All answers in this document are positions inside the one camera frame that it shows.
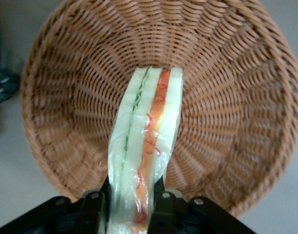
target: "wicker basket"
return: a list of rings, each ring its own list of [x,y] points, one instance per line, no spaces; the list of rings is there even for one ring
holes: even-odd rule
[[[73,200],[107,176],[113,120],[136,67],[182,67],[166,186],[233,215],[277,182],[298,137],[298,63],[257,0],[66,0],[22,74],[25,133]]]

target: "bolt hole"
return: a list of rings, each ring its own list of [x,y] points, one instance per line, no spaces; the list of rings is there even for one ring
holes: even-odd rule
[[[163,227],[163,226],[165,226],[165,221],[163,221],[163,220],[162,220],[162,221],[160,221],[160,222],[159,222],[159,226],[160,226],[160,227]]]
[[[179,230],[179,231],[181,231],[182,229],[184,229],[184,226],[183,226],[183,224],[180,221],[177,221],[175,223],[175,226],[176,226],[177,230]]]

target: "wrapped sandwich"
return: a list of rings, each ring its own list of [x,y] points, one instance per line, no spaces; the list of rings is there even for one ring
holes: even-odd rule
[[[183,87],[180,68],[137,68],[109,141],[112,189],[108,234],[145,234],[154,184],[166,172],[177,135]]]

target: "carrot strip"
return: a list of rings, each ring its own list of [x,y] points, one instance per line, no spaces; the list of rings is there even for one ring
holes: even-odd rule
[[[148,227],[149,219],[149,192],[148,186],[150,181],[150,171],[153,163],[153,153],[156,150],[158,155],[161,155],[161,151],[155,147],[157,141],[157,134],[159,132],[160,124],[159,118],[163,114],[167,87],[169,81],[170,70],[165,71],[161,74],[155,98],[147,116],[149,117],[149,124],[146,127],[145,140],[142,149],[142,161],[137,169],[138,174],[138,185],[136,187],[137,205],[136,215],[134,220],[133,229],[145,230]]]

